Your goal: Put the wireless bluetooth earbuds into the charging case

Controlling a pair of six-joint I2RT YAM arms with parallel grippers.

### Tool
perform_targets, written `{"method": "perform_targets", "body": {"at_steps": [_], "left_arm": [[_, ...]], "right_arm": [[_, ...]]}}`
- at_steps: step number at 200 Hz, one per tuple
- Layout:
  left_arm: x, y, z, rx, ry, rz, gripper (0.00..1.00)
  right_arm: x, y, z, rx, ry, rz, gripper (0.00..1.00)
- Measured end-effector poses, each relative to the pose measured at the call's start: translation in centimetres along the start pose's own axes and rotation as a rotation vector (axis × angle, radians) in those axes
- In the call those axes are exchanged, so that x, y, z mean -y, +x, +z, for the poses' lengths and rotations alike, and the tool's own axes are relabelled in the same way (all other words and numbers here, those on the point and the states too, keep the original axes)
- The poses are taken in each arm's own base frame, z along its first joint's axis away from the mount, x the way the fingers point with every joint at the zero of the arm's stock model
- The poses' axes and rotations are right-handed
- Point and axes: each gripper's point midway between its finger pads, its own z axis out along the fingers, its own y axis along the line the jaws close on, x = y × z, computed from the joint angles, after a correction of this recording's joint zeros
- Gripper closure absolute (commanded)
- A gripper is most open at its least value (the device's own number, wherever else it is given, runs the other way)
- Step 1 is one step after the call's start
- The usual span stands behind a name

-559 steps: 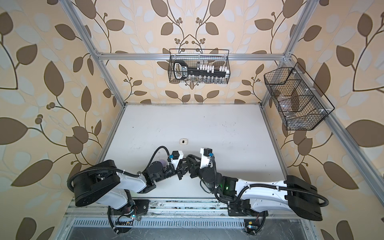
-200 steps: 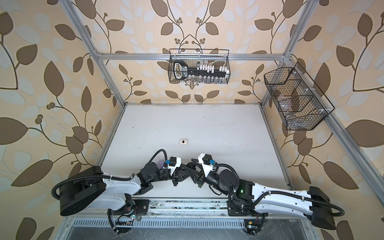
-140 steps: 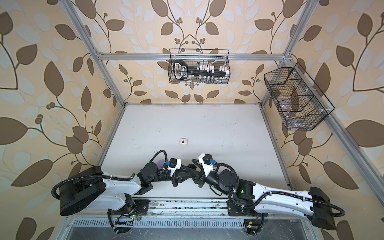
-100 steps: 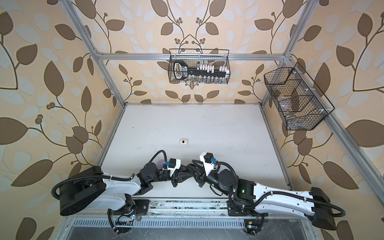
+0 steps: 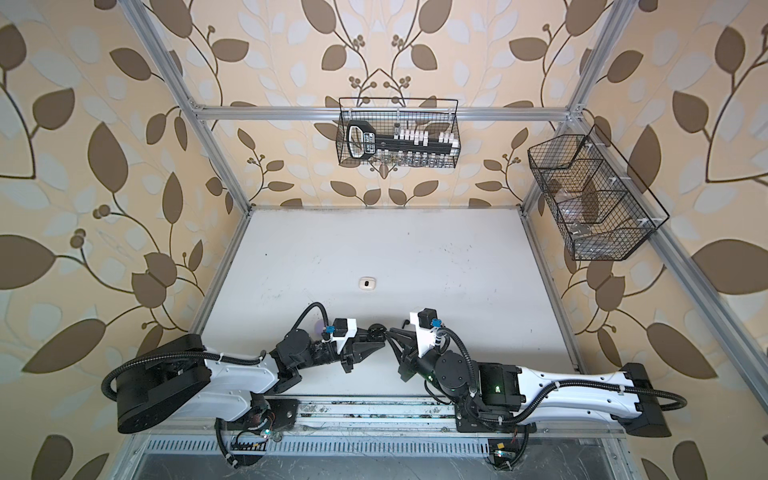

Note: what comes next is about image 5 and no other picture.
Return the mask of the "cream earbud charging case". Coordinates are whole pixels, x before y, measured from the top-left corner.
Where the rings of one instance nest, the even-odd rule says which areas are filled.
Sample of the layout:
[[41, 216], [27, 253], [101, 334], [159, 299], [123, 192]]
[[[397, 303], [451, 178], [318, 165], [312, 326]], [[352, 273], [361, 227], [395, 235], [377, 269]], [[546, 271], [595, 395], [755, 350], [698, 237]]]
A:
[[359, 279], [359, 288], [364, 291], [372, 291], [376, 288], [377, 281], [373, 277], [362, 277]]

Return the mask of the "black round charging case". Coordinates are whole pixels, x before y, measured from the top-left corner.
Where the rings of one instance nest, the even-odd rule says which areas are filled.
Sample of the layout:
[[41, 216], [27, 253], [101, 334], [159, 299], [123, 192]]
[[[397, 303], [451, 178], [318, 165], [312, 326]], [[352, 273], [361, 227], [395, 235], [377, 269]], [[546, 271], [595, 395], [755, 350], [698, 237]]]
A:
[[367, 340], [371, 342], [384, 342], [388, 328], [382, 324], [373, 324], [367, 329]]

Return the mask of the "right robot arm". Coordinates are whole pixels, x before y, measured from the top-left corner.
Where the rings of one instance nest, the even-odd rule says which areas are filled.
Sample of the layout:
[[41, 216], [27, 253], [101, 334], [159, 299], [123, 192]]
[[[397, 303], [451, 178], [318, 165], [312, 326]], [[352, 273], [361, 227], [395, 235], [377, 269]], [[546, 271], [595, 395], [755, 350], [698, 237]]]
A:
[[680, 394], [652, 386], [645, 367], [628, 363], [598, 375], [565, 375], [479, 362], [452, 330], [393, 328], [386, 334], [403, 381], [420, 376], [454, 408], [460, 433], [513, 433], [538, 422], [597, 421], [630, 436], [665, 438], [665, 413], [684, 409]]

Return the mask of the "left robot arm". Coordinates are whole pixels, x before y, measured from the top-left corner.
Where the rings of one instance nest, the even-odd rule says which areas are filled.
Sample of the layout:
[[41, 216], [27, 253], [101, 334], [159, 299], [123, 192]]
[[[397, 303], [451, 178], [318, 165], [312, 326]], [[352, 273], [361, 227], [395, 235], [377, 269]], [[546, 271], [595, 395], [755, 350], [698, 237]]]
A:
[[[318, 340], [301, 327], [313, 310], [321, 316]], [[116, 404], [121, 434], [173, 416], [236, 422], [266, 411], [263, 398], [298, 385], [304, 370], [338, 364], [351, 372], [385, 346], [387, 333], [381, 324], [360, 328], [351, 318], [332, 320], [322, 303], [313, 302], [269, 352], [227, 355], [206, 349], [200, 335], [186, 334], [116, 367], [101, 392]]]

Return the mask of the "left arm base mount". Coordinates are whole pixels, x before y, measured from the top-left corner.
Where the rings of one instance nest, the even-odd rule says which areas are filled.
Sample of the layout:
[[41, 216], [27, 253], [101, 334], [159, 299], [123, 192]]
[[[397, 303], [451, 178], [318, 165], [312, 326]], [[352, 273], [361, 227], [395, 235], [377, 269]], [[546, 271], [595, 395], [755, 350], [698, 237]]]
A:
[[233, 469], [256, 465], [267, 448], [293, 428], [298, 407], [297, 399], [257, 398], [256, 405], [237, 420], [216, 418], [216, 444], [227, 464]]

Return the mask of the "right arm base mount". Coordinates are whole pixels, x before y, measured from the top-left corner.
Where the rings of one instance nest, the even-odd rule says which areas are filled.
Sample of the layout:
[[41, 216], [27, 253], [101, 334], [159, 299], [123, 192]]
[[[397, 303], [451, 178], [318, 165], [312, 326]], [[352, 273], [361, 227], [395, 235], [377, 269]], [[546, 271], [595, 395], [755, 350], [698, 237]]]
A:
[[460, 433], [490, 433], [497, 436], [489, 441], [488, 463], [497, 471], [513, 471], [522, 462], [536, 424], [513, 424], [504, 417], [490, 420], [482, 416], [473, 397], [453, 402], [456, 428]]

